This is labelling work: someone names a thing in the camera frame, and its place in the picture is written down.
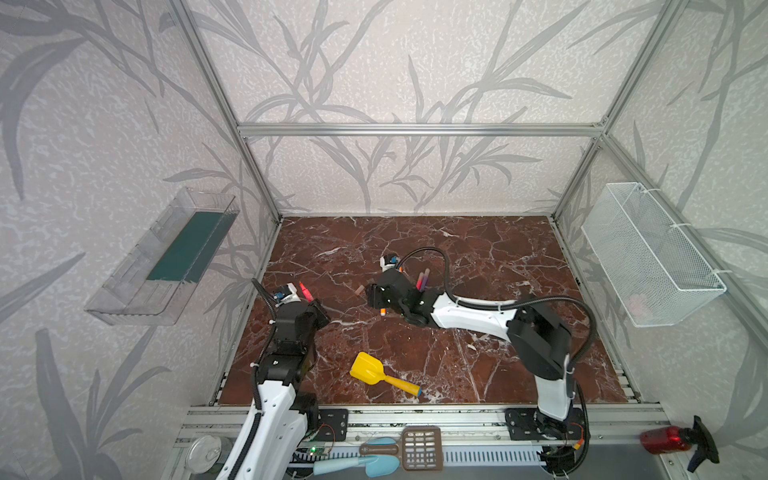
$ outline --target red spray bottle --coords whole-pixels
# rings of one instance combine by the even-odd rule
[[[655,455],[684,452],[690,450],[694,445],[698,445],[699,448],[688,463],[689,472],[696,470],[704,460],[720,463],[720,455],[717,453],[715,441],[698,415],[694,415],[694,427],[691,429],[682,429],[672,425],[662,429],[648,430],[640,434],[640,443],[646,450]]]

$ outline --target black spray nozzle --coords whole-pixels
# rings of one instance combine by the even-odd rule
[[[694,415],[694,426],[690,429],[680,429],[680,437],[684,442],[698,445],[693,458],[688,463],[688,471],[693,472],[704,460],[712,463],[720,463],[720,454],[712,434],[701,422],[701,417]]]

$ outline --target wall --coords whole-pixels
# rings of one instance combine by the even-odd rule
[[[163,2],[10,0],[0,31],[0,477],[158,478],[273,225]],[[88,315],[182,186],[242,211],[178,323]]]
[[[239,122],[594,123],[663,2],[188,3]],[[588,142],[250,140],[293,214],[547,213]]]
[[[766,305],[768,2],[690,2],[612,134]],[[632,325],[580,226],[607,182],[599,154],[560,225],[644,401],[700,415],[720,449],[703,479],[764,478],[768,356],[722,299],[676,326]]]

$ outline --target shovel handle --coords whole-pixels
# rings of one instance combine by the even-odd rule
[[[394,385],[397,388],[401,390],[405,390],[406,392],[410,393],[413,396],[419,396],[422,394],[422,387],[418,385],[413,385],[411,382],[406,382],[405,380],[396,379],[393,376],[385,376],[384,381],[387,382],[390,385]]]

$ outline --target can lid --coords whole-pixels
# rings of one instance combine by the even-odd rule
[[[221,455],[221,439],[213,435],[203,435],[187,451],[187,468],[192,473],[205,473],[214,466]]]

